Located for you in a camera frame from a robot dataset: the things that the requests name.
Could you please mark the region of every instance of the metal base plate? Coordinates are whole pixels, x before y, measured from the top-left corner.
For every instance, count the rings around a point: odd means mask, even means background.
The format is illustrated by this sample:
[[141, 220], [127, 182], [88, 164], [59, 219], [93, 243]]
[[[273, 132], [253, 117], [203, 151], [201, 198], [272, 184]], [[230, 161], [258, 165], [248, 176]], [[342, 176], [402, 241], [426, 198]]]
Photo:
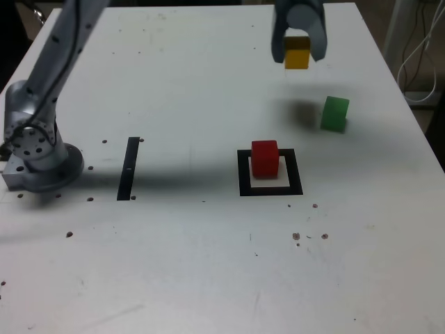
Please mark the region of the metal base plate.
[[2, 174], [9, 190], [42, 193], [59, 189], [74, 181], [82, 173], [83, 157], [75, 146], [65, 144], [65, 147], [68, 158], [58, 167], [45, 172], [31, 172], [22, 159], [12, 154]]

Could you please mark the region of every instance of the green cube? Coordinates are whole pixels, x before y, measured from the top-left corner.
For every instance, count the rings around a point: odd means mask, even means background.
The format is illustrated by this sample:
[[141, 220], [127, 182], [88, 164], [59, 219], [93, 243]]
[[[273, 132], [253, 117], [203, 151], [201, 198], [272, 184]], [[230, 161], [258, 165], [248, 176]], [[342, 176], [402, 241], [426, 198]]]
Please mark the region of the green cube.
[[344, 132], [346, 126], [346, 113], [349, 100], [328, 96], [321, 116], [321, 128], [325, 130]]

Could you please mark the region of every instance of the white cable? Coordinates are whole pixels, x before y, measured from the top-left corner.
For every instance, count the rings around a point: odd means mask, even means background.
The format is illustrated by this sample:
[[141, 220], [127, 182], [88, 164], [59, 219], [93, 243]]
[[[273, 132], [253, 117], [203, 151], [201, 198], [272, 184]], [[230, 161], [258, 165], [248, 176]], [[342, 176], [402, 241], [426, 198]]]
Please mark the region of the white cable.
[[[400, 77], [401, 77], [401, 72], [403, 67], [405, 66], [405, 64], [411, 59], [411, 57], [413, 57], [413, 55], [416, 54], [416, 52], [423, 46], [424, 42], [431, 36], [432, 31], [434, 30], [434, 28], [436, 27], [436, 24], [438, 23], [438, 21], [440, 20], [440, 18], [442, 17], [442, 15], [445, 13], [445, 7], [442, 8], [442, 11], [440, 12], [439, 16], [437, 16], [436, 20], [433, 21], [433, 23], [431, 24], [431, 29], [429, 31], [429, 33], [427, 34], [427, 36], [420, 42], [420, 44], [416, 47], [416, 49], [414, 49], [414, 51], [408, 56], [408, 58], [406, 58], [406, 60], [403, 62], [403, 64], [400, 66], [400, 69], [398, 70], [397, 73], [397, 86], [400, 88]], [[437, 83], [437, 78], [436, 78], [436, 67], [434, 66], [434, 63], [431, 59], [431, 57], [429, 57], [429, 55], [427, 54], [428, 59], [430, 60], [431, 64], [432, 64], [432, 68], [434, 69], [434, 86], [433, 89], [431, 90], [430, 94], [428, 94], [427, 97], [425, 97], [422, 100], [411, 100], [408, 99], [407, 97], [405, 97], [405, 99], [409, 102], [423, 102], [425, 100], [427, 100], [428, 98], [431, 97], [432, 94], [434, 94], [435, 89], [436, 89], [436, 83]]]
[[430, 94], [428, 94], [427, 97], [424, 97], [422, 100], [411, 100], [408, 97], [405, 96], [405, 100], [409, 101], [409, 102], [423, 102], [428, 100], [432, 94], [434, 94], [434, 92], [436, 91], [436, 83], [437, 83], [437, 75], [436, 75], [436, 67], [434, 66], [434, 63], [430, 57], [430, 55], [428, 54], [427, 51], [425, 51], [425, 56], [426, 58], [428, 58], [428, 60], [430, 61], [431, 65], [432, 65], [432, 69], [434, 71], [434, 86], [432, 87], [432, 90], [430, 92]]
[[440, 11], [440, 8], [442, 7], [442, 5], [444, 4], [445, 0], [440, 0], [439, 5], [436, 8], [436, 12], [434, 13], [434, 17], [432, 18], [432, 22], [431, 22], [431, 29], [430, 29], [430, 33], [428, 34], [428, 40], [426, 41], [426, 47], [425, 50], [428, 50], [429, 46], [430, 46], [430, 41], [431, 41], [431, 33], [432, 33], [432, 25], [434, 24], [434, 22], [436, 22], [436, 18], [437, 18], [437, 14]]

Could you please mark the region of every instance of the black square outline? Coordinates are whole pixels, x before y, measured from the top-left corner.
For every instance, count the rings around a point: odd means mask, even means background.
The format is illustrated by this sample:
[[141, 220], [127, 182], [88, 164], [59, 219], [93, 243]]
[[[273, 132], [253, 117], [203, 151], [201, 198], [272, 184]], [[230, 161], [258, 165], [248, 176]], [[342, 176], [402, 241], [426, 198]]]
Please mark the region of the black square outline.
[[302, 195], [300, 174], [298, 173], [297, 159], [293, 149], [278, 150], [281, 157], [286, 161], [287, 177], [289, 186], [251, 187], [249, 157], [251, 150], [238, 150], [238, 178], [240, 196], [289, 196]]

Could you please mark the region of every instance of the yellow cube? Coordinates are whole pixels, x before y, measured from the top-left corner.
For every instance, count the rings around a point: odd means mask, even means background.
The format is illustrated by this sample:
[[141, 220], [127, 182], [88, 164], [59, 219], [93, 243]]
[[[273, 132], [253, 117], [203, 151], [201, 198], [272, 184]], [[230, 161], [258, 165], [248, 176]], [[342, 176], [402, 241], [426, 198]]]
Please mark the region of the yellow cube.
[[289, 36], [284, 38], [284, 68], [286, 70], [307, 70], [311, 40], [307, 36]]

